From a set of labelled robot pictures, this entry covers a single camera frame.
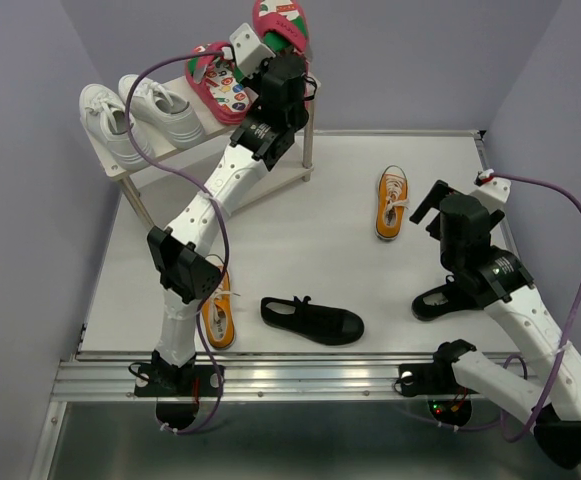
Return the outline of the colourful pink slipper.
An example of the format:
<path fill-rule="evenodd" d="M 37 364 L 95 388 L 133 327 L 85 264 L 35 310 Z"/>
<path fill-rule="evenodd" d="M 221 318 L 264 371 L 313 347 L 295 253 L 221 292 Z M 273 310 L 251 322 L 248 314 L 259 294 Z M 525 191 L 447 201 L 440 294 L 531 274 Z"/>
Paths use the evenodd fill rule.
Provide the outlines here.
<path fill-rule="evenodd" d="M 295 53 L 312 60 L 308 22 L 298 1 L 257 0 L 252 9 L 252 26 L 276 54 Z"/>
<path fill-rule="evenodd" d="M 239 125 L 252 101 L 239 81 L 229 44 L 221 41 L 202 44 L 192 53 L 199 57 L 186 62 L 188 84 L 217 121 Z"/>

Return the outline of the white sneaker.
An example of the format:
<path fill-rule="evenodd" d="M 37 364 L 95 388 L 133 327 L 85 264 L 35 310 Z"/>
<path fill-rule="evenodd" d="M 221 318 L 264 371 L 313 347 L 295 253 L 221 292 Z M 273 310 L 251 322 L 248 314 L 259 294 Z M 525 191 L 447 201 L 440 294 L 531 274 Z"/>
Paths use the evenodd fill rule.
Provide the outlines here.
<path fill-rule="evenodd" d="M 185 150 L 205 139 L 192 105 L 176 92 L 148 77 L 135 88 L 131 113 L 155 127 L 174 147 Z"/>
<path fill-rule="evenodd" d="M 125 170 L 137 171 L 148 166 L 144 157 L 152 158 L 152 149 L 144 131 L 131 116 L 131 129 L 138 153 L 130 141 L 126 110 L 121 98 L 101 84 L 86 85 L 79 96 L 80 120 L 84 129 L 101 143 Z"/>

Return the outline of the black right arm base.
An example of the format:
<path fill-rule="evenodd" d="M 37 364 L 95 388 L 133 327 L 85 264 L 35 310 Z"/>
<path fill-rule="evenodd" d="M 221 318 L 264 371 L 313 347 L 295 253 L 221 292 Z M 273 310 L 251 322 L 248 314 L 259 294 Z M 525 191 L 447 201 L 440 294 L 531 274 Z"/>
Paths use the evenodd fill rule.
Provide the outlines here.
<path fill-rule="evenodd" d="M 465 340 L 444 342 L 430 362 L 401 364 L 392 388 L 406 398 L 432 396 L 428 408 L 433 420 L 452 428 L 465 427 L 472 415 L 472 391 L 457 382 L 453 366 L 464 354 L 476 351 Z"/>

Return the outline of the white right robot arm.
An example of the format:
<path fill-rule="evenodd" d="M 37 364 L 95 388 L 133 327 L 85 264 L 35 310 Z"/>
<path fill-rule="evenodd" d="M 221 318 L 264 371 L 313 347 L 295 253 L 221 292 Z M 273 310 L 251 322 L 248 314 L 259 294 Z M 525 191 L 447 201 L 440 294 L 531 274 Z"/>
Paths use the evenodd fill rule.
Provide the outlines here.
<path fill-rule="evenodd" d="M 417 296 L 414 316 L 431 321 L 450 313 L 480 310 L 517 347 L 536 375 L 532 383 L 506 370 L 465 341 L 444 342 L 429 363 L 402 364 L 395 390 L 405 397 L 479 393 L 518 421 L 528 423 L 544 454 L 558 466 L 581 464 L 581 355 L 565 328 L 552 318 L 534 279 L 512 252 L 493 245 L 491 232 L 503 219 L 510 184 L 487 176 L 464 194 L 438 180 L 411 215 L 440 243 L 443 285 Z"/>

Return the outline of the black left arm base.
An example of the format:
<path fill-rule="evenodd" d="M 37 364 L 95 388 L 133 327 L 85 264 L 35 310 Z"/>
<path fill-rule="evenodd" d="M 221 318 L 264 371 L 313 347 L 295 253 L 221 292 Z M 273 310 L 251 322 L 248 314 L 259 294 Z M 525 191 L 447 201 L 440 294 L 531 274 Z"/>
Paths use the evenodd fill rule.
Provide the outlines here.
<path fill-rule="evenodd" d="M 149 362 L 127 367 L 134 377 L 133 395 L 155 399 L 155 418 L 161 431 L 183 436 L 200 433 L 217 415 L 224 394 L 225 368 L 211 358 L 197 364 L 196 355 L 177 367 L 153 351 Z"/>

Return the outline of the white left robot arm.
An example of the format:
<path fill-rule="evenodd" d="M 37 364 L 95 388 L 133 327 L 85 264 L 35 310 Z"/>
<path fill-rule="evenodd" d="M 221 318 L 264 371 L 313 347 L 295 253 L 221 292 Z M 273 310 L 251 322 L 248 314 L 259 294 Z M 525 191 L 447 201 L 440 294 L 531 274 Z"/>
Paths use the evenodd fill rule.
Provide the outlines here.
<path fill-rule="evenodd" d="M 166 228 L 154 227 L 148 233 L 164 289 L 161 335 L 151 363 L 169 393 L 183 393 L 192 384 L 195 317 L 223 272 L 207 258 L 213 242 L 226 233 L 226 221 L 242 198 L 276 166 L 308 123 L 307 79 L 307 63 L 297 54 L 263 61 L 254 105 L 232 133 L 210 177 Z"/>

